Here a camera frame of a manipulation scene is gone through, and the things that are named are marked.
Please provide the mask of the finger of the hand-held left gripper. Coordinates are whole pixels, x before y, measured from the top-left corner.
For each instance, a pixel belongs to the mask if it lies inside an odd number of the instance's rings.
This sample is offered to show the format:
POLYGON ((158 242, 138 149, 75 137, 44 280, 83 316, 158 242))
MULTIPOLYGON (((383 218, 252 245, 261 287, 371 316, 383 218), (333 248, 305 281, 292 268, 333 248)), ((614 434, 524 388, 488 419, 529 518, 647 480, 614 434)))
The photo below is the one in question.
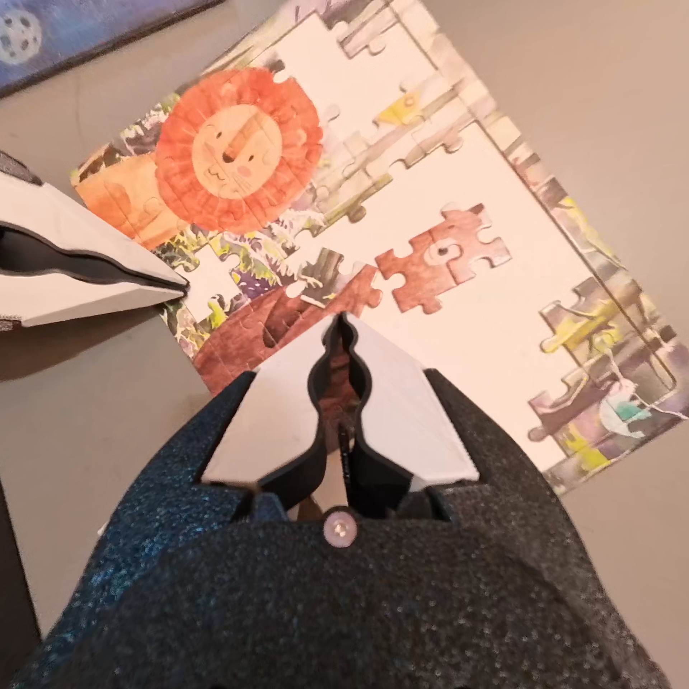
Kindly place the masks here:
POLYGON ((47 183, 2 172, 1 226, 33 236, 63 254, 102 258, 150 284, 189 287, 154 254, 47 183))
POLYGON ((1 270, 1 321, 30 328, 157 306, 187 295, 175 271, 114 268, 87 276, 62 269, 1 270))

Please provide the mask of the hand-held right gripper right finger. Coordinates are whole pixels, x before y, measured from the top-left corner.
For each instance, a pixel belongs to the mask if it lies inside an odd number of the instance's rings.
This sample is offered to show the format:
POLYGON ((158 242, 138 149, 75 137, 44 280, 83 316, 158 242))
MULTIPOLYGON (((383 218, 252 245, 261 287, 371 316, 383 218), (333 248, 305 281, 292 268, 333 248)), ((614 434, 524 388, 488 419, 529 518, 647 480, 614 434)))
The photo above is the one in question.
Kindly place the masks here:
POLYGON ((478 482, 422 364, 351 314, 342 314, 342 342, 358 397, 346 460, 350 505, 365 517, 386 517, 413 494, 478 482))

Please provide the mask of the brown green puzzle piece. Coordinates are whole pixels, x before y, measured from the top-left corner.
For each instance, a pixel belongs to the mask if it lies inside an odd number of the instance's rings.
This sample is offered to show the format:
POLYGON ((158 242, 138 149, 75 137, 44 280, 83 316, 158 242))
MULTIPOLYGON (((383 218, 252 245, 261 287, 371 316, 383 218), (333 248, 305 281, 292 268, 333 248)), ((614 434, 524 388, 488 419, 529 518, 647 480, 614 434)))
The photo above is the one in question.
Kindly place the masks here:
POLYGON ((300 291, 291 290, 307 305, 322 311, 349 311, 359 316, 363 310, 376 308, 383 298, 374 287, 378 269, 367 263, 353 263, 344 271, 345 257, 322 247, 311 261, 301 261, 295 272, 300 291))

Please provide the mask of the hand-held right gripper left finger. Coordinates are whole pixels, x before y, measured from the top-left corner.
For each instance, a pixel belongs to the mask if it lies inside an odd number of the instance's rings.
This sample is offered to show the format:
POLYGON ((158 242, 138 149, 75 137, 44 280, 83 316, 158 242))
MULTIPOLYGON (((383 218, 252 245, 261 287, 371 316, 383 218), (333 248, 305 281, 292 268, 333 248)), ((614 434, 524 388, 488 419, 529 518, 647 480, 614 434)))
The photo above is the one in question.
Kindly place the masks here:
POLYGON ((272 493, 286 509, 319 487, 327 465, 321 400, 332 379, 338 319, 325 317, 254 371, 204 484, 272 493))

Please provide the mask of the jigsaw puzzle frame board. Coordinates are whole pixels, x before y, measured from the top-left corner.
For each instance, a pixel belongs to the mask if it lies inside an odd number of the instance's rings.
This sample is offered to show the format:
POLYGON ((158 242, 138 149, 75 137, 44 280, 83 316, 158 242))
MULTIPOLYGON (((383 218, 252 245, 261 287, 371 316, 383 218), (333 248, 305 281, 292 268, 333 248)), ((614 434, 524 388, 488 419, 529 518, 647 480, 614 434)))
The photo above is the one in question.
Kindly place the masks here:
POLYGON ((245 236, 196 226, 151 250, 189 283, 163 320, 212 394, 332 312, 295 272, 325 247, 373 265, 483 204, 512 259, 401 313, 384 279, 358 316, 439 369, 564 493, 688 420, 688 349, 615 252, 503 114, 421 1, 288 1, 106 147, 149 150, 187 89, 221 70, 267 67, 314 102, 323 150, 277 220, 245 236))

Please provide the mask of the assembled orange lion pieces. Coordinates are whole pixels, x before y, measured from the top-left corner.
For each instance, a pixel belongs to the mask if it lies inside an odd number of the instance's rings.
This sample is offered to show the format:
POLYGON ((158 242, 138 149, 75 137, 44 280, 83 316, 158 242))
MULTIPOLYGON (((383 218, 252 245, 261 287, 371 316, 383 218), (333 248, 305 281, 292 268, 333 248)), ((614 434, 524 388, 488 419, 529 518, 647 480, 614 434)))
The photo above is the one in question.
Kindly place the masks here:
POLYGON ((277 220, 323 150, 314 102, 267 67, 221 70, 187 89, 149 150, 104 147, 72 185, 99 218, 153 250, 196 226, 245 236, 277 220))

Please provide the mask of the space themed puzzle board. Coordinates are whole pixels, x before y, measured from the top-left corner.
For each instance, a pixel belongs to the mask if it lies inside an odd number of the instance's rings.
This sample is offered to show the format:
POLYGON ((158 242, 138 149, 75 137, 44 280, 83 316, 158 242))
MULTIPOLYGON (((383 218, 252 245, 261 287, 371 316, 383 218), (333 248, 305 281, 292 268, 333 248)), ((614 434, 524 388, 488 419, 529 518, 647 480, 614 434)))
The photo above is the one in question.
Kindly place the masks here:
POLYGON ((221 1, 2 1, 1 98, 221 1))

